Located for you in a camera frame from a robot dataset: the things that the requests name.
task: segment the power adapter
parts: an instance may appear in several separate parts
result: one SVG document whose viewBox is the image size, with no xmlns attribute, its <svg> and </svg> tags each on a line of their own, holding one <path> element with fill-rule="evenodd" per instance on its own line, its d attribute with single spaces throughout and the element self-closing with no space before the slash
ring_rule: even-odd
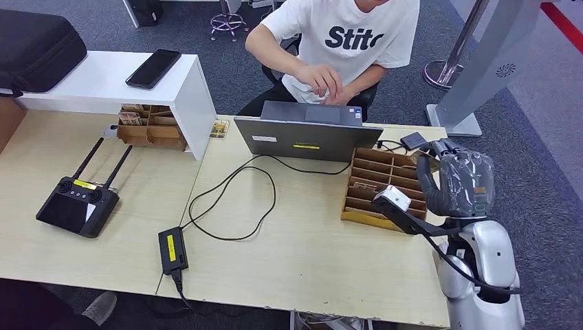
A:
<svg viewBox="0 0 583 330">
<path fill-rule="evenodd" d="M 421 136 L 421 134 L 419 134 L 419 132 L 415 132 L 401 138 L 401 143 L 405 149 L 407 149 L 407 151 L 417 149 L 425 142 L 427 141 Z"/>
<path fill-rule="evenodd" d="M 159 232 L 158 241 L 160 244 L 160 258 L 162 259 L 162 271 L 165 275 L 188 268 L 184 237 L 180 227 Z"/>
</svg>

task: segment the gray carpet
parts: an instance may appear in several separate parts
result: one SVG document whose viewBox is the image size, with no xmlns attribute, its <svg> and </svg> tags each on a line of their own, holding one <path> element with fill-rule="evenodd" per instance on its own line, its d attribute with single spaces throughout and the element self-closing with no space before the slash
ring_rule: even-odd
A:
<svg viewBox="0 0 583 330">
<path fill-rule="evenodd" d="M 427 125 L 424 108 L 443 92 L 429 87 L 421 68 L 444 58 L 461 30 L 462 20 L 446 0 L 422 0 L 411 65 L 383 79 L 371 122 Z M 208 39 L 208 19 L 217 3 L 165 3 L 157 27 L 135 29 L 119 0 L 0 0 L 0 7 L 49 12 L 67 17 L 91 50 L 151 52 L 157 48 L 198 54 L 219 113 L 236 113 L 259 91 L 270 86 L 259 64 L 230 37 Z M 241 13 L 253 26 L 264 12 L 245 4 Z M 473 42 L 469 49 L 475 47 Z M 493 214 L 508 230 L 524 288 L 522 303 L 527 329 L 583 328 L 583 205 L 554 162 L 522 109 L 507 89 L 476 114 L 484 135 L 456 139 L 496 162 Z M 98 294 L 94 290 L 51 286 L 65 300 L 83 309 Z M 120 294 L 118 309 L 105 329 L 286 329 L 288 314 L 256 310 L 240 318 L 221 314 L 185 320 L 156 320 L 145 297 Z M 160 300 L 160 304 L 169 304 Z M 201 308 L 214 309 L 202 304 Z M 220 307 L 228 313 L 242 307 Z M 387 324 L 378 323 L 378 329 Z"/>
</svg>

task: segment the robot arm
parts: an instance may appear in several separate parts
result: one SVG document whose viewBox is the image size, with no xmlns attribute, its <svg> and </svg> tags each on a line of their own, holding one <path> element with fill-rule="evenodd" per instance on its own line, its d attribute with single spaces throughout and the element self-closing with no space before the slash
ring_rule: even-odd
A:
<svg viewBox="0 0 583 330">
<path fill-rule="evenodd" d="M 417 177 L 429 211 L 445 216 L 435 226 L 407 212 L 411 200 L 394 186 L 372 203 L 406 234 L 421 234 L 440 258 L 436 269 L 448 300 L 452 329 L 522 329 L 523 308 L 514 252 L 504 227 L 488 219 L 494 198 L 492 160 L 442 139 L 421 147 Z M 439 156 L 441 189 L 430 172 L 430 156 Z M 439 247 L 430 237 L 447 236 Z"/>
</svg>

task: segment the red stripe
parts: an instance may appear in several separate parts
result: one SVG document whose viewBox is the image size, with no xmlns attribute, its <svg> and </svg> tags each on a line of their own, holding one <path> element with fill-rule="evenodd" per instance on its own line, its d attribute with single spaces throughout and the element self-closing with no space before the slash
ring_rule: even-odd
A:
<svg viewBox="0 0 583 330">
<path fill-rule="evenodd" d="M 583 33 L 552 3 L 543 2 L 540 9 L 555 23 L 566 38 L 583 54 Z"/>
</svg>

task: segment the shoe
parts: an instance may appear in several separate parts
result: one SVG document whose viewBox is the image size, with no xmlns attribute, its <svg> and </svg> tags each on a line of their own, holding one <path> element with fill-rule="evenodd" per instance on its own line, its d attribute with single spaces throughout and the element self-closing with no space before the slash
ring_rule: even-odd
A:
<svg viewBox="0 0 583 330">
<path fill-rule="evenodd" d="M 92 319 L 98 326 L 101 327 L 103 322 L 113 313 L 113 308 L 116 306 L 118 297 L 115 293 L 107 291 L 97 297 L 88 306 L 88 308 L 81 313 L 81 315 Z"/>
</svg>

